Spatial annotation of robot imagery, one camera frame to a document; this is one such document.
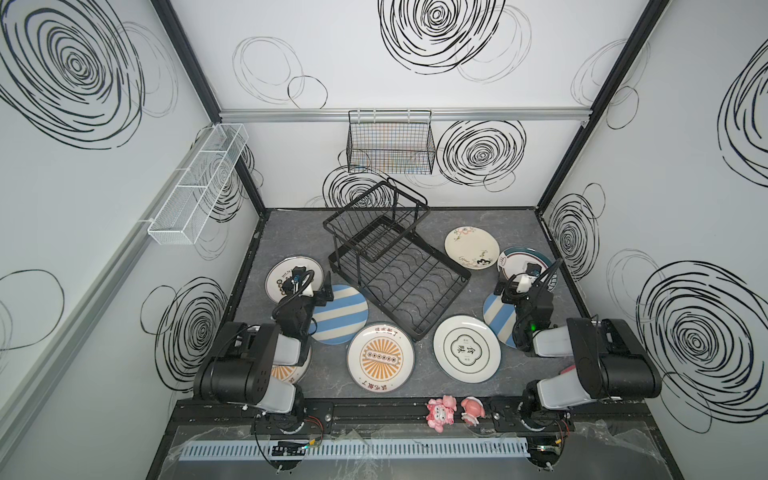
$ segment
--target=wall-mounted basket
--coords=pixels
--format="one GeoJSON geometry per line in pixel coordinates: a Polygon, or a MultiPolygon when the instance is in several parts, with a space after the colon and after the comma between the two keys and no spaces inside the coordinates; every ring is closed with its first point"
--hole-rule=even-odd
{"type": "Polygon", "coordinates": [[[160,245],[192,245],[245,148],[242,124],[215,125],[147,232],[160,245]]]}
{"type": "Polygon", "coordinates": [[[350,173],[370,168],[385,174],[430,175],[436,155],[431,111],[349,111],[350,173]]]}

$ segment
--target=white wire shelf basket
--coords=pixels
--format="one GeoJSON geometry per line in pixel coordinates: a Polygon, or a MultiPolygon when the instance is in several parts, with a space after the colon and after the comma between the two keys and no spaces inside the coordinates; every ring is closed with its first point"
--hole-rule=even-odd
{"type": "Polygon", "coordinates": [[[215,125],[147,232],[160,245],[192,245],[245,148],[243,124],[215,125]]]}

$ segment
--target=plate with orange sunburst design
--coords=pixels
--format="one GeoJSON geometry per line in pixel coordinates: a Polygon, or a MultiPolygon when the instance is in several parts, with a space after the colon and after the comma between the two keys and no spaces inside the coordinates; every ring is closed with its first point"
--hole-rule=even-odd
{"type": "Polygon", "coordinates": [[[310,361],[312,360],[312,346],[310,346],[310,352],[306,355],[306,361],[301,366],[288,366],[288,365],[272,365],[272,376],[278,380],[283,380],[288,383],[296,383],[301,380],[301,377],[306,373],[306,369],[310,367],[310,361]]]}
{"type": "Polygon", "coordinates": [[[413,343],[391,323],[374,323],[360,330],[349,343],[346,364],[352,378],[364,389],[391,392],[411,376],[413,343]]]}

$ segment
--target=black dish rack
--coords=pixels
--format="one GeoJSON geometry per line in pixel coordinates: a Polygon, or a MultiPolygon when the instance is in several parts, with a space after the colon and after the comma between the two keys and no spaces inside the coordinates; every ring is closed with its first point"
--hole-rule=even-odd
{"type": "Polygon", "coordinates": [[[427,200],[416,194],[422,197],[417,200],[396,184],[408,188],[392,178],[379,182],[323,226],[333,234],[334,253],[328,257],[333,271],[419,341],[471,274],[414,231],[429,212],[427,200]],[[388,198],[391,204],[366,206],[370,198],[388,198]]]}

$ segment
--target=swirl drawing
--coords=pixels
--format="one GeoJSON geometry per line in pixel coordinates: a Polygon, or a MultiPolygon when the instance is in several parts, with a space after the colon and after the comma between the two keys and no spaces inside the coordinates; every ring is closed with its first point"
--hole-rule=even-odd
{"type": "Polygon", "coordinates": [[[194,248],[200,258],[211,261],[219,258],[230,239],[229,222],[206,222],[194,248]]]}
{"type": "Polygon", "coordinates": [[[54,332],[64,305],[64,289],[47,270],[0,276],[0,372],[8,352],[40,343],[54,332]]]}
{"type": "Polygon", "coordinates": [[[161,285],[141,304],[141,329],[154,336],[154,364],[165,386],[191,392],[192,383],[214,342],[227,295],[219,284],[199,276],[175,290],[161,285]]]}
{"type": "MultiPolygon", "coordinates": [[[[608,74],[611,73],[611,69],[614,67],[614,63],[624,49],[626,43],[626,38],[612,41],[590,55],[589,58],[581,64],[581,67],[571,81],[571,96],[577,103],[584,105],[585,107],[592,106],[594,99],[597,98],[598,93],[603,88],[605,79],[608,77],[608,74]]],[[[616,94],[614,94],[614,97],[611,99],[611,105],[625,104],[624,106],[627,107],[634,104],[629,97],[631,96],[632,91],[637,93],[634,88],[637,87],[637,84],[643,77],[643,72],[645,71],[649,58],[650,46],[646,43],[643,45],[640,53],[637,54],[637,58],[630,67],[630,70],[624,76],[624,80],[621,82],[616,94]],[[624,89],[623,87],[625,86],[631,87],[631,90],[624,89]]]]}
{"type": "MultiPolygon", "coordinates": [[[[256,188],[261,187],[264,178],[261,173],[256,170],[255,160],[253,159],[253,152],[248,147],[248,145],[246,145],[243,149],[243,152],[240,154],[238,161],[241,161],[245,164],[245,166],[248,168],[248,171],[251,173],[251,176],[255,174],[261,179],[261,182],[257,183],[256,188]]],[[[219,195],[219,197],[216,199],[216,203],[213,205],[213,208],[210,211],[210,218],[219,223],[231,221],[233,218],[235,218],[237,212],[240,211],[240,208],[243,206],[243,202],[245,200],[249,200],[245,186],[240,180],[240,177],[237,175],[237,170],[232,170],[229,178],[224,183],[224,186],[221,190],[221,195],[219,195]]]]}
{"type": "Polygon", "coordinates": [[[142,112],[156,118],[173,113],[179,99],[174,56],[149,28],[135,22],[123,22],[122,26],[141,61],[144,76],[142,112]]]}
{"type": "Polygon", "coordinates": [[[761,187],[768,187],[768,135],[762,121],[768,110],[766,83],[768,41],[730,85],[717,115],[717,145],[723,160],[731,170],[761,187]]]}
{"type": "Polygon", "coordinates": [[[481,84],[501,80],[511,74],[531,50],[531,22],[525,13],[511,5],[496,5],[502,10],[498,29],[488,44],[457,70],[467,80],[481,84]]]}
{"type": "Polygon", "coordinates": [[[611,130],[621,130],[637,116],[640,108],[640,95],[637,90],[625,85],[616,91],[605,111],[605,123],[611,130]]]}
{"type": "Polygon", "coordinates": [[[603,191],[599,184],[589,184],[581,195],[565,195],[549,217],[550,231],[574,280],[592,271],[600,253],[598,218],[605,208],[604,196],[598,208],[587,199],[591,190],[603,191]]]}
{"type": "Polygon", "coordinates": [[[44,134],[105,150],[141,122],[144,76],[120,19],[105,0],[0,2],[0,98],[44,134]]]}
{"type": "MultiPolygon", "coordinates": [[[[491,41],[504,6],[505,0],[379,0],[382,40],[403,67],[417,74],[444,73],[472,60],[491,41]]],[[[497,74],[503,77],[515,62],[514,57],[508,65],[499,62],[497,74]]]]}
{"type": "Polygon", "coordinates": [[[499,192],[515,182],[525,142],[519,121],[457,121],[440,137],[437,165],[454,184],[499,192]]]}
{"type": "Polygon", "coordinates": [[[245,92],[268,104],[322,108],[328,101],[326,86],[304,74],[296,51],[280,38],[245,38],[232,54],[232,69],[245,92]]]}
{"type": "Polygon", "coordinates": [[[658,268],[650,255],[631,248],[616,252],[608,261],[605,270],[608,294],[624,318],[635,317],[637,296],[643,289],[643,282],[658,268]]]}
{"type": "MultiPolygon", "coordinates": [[[[369,168],[354,168],[350,173],[346,165],[334,168],[323,181],[323,199],[326,207],[342,208],[364,194],[378,182],[386,180],[383,174],[369,168]]],[[[392,189],[379,188],[355,204],[357,208],[391,207],[395,199],[392,189]]]]}
{"type": "Polygon", "coordinates": [[[708,262],[669,263],[637,297],[637,331],[664,376],[661,399],[685,428],[755,422],[768,413],[768,303],[708,262]]]}

